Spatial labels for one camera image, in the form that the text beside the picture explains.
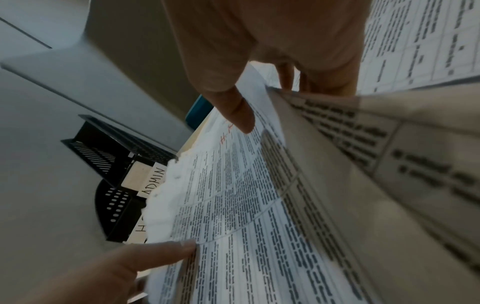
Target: teal object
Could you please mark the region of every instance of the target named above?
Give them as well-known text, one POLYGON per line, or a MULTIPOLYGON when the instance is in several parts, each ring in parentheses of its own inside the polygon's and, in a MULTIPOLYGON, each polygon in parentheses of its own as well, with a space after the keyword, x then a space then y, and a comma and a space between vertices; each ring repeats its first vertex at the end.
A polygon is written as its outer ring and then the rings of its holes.
POLYGON ((186 124, 196 130, 214 107, 200 95, 185 116, 186 124))

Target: page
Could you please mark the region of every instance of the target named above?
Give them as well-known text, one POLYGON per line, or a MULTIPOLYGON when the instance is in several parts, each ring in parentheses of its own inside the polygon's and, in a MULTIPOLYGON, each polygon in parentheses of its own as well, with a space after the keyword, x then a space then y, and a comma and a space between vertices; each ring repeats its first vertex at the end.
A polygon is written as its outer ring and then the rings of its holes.
MULTIPOLYGON (((407 90, 479 76, 479 39, 477 0, 373 0, 357 93, 407 90)), ((273 65, 253 66, 269 86, 280 88, 273 65)), ((295 91, 298 83, 296 71, 295 91)))
POLYGON ((149 242, 199 244, 153 272, 150 303, 478 302, 477 279, 256 77, 238 84, 254 131, 214 110, 148 200, 149 242))
POLYGON ((282 94, 480 274, 479 85, 350 99, 282 94))

